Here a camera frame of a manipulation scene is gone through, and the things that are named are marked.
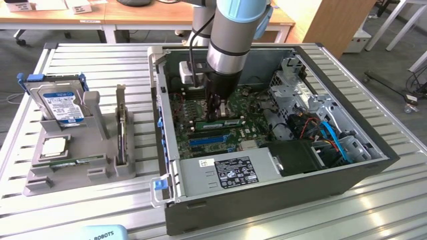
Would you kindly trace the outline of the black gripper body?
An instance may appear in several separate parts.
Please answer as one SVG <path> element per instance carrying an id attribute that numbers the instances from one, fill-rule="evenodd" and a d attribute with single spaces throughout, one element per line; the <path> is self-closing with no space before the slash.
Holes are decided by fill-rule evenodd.
<path id="1" fill-rule="evenodd" d="M 232 74 L 223 74 L 218 71 L 207 73 L 207 80 L 204 81 L 206 97 L 210 99 L 216 96 L 220 100 L 227 100 L 235 92 L 242 71 Z"/>

